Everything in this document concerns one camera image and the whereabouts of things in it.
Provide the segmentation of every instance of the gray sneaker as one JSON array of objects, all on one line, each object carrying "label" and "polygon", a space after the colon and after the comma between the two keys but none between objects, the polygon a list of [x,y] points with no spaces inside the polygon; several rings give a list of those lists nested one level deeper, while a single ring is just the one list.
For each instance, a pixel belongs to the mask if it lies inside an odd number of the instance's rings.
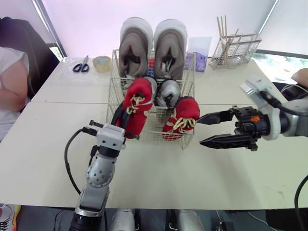
[{"label": "gray sneaker", "polygon": [[156,27],[154,33],[156,78],[181,80],[185,66],[187,31],[177,19],[167,19]]},{"label": "gray sneaker", "polygon": [[149,57],[153,48],[151,25],[142,18],[128,18],[122,25],[120,41],[120,77],[147,75]]}]

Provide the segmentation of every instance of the chopstick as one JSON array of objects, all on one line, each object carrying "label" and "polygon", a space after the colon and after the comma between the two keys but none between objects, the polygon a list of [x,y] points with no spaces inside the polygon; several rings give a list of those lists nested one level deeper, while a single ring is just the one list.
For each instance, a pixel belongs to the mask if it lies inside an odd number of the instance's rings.
[{"label": "chopstick", "polygon": [[226,54],[226,48],[227,48],[227,39],[228,39],[228,34],[227,34],[227,16],[225,16],[225,26],[223,25],[223,19],[222,16],[220,17],[220,21],[219,18],[216,17],[217,19],[217,24],[218,24],[218,31],[219,31],[219,36],[221,38],[223,38],[226,42],[226,44],[221,44],[223,52],[222,54],[224,54],[225,58],[224,60],[227,60],[227,54]]},{"label": "chopstick", "polygon": [[226,16],[225,16],[225,30],[226,30],[226,40],[227,40],[228,34],[227,34],[227,17]]},{"label": "chopstick", "polygon": [[217,24],[218,24],[219,36],[221,36],[221,37],[222,37],[221,28],[220,28],[220,23],[219,23],[219,18],[218,18],[218,17],[216,17],[216,18],[217,18]]},{"label": "chopstick", "polygon": [[237,35],[237,32],[239,31],[239,29],[236,30],[235,34],[233,35],[232,38],[228,39],[227,41],[227,45],[226,45],[226,52],[225,52],[225,55],[227,55],[227,58],[226,58],[226,61],[228,60],[228,51],[229,51],[229,48],[234,40],[234,38],[236,37]]}]

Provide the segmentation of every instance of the red shoe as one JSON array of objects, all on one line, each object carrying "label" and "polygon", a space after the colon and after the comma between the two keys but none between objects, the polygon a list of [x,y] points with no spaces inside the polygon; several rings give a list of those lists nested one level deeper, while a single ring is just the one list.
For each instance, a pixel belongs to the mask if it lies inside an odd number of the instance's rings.
[{"label": "red shoe", "polygon": [[146,78],[136,78],[128,87],[123,109],[128,114],[148,111],[153,105],[152,85]]},{"label": "red shoe", "polygon": [[[123,109],[130,115],[128,124],[125,128],[127,133],[132,135],[140,135],[147,116],[145,111],[149,111],[153,105],[156,93],[156,81],[152,82],[146,78],[136,78],[128,87],[125,99],[123,101]],[[128,139],[134,137],[129,134],[125,136]]]},{"label": "red shoe", "polygon": [[[131,114],[125,131],[132,135],[139,136],[147,119],[147,116],[145,114],[146,111]],[[130,136],[129,134],[126,134],[125,138],[133,139],[134,137]]]},{"label": "red shoe", "polygon": [[[170,119],[163,127],[163,132],[187,133],[196,125],[200,117],[200,109],[197,101],[193,97],[181,97],[173,110]],[[163,134],[167,141],[174,141],[183,135]]]}]

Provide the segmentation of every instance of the white shirt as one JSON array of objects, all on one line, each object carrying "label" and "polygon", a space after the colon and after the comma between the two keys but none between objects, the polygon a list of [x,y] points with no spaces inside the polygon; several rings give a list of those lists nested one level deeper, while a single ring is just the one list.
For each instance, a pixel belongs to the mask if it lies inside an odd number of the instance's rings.
[{"label": "white shirt", "polygon": [[[0,47],[0,76],[4,71],[6,71],[6,69],[8,69],[10,66],[12,66],[19,60],[23,62],[27,69],[27,73],[29,74],[29,61],[26,53],[11,48]],[[19,112],[12,112],[7,109],[0,109],[0,141],[10,130],[19,115]]]}]

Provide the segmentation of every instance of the white window blind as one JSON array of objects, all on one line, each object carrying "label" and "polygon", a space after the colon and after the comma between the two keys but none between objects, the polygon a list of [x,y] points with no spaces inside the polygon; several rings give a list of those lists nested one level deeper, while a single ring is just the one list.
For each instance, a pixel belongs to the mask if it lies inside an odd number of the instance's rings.
[{"label": "white window blind", "polygon": [[308,55],[308,0],[280,0],[259,49]]},{"label": "white window blind", "polygon": [[42,23],[32,0],[3,0],[0,6],[0,18],[27,20],[46,43],[54,43],[54,39]]},{"label": "white window blind", "polygon": [[119,47],[122,23],[131,16],[146,19],[155,30],[168,18],[187,27],[188,36],[211,36],[209,55],[218,42],[216,16],[227,15],[228,34],[257,33],[274,0],[43,0],[67,53],[111,55]]}]

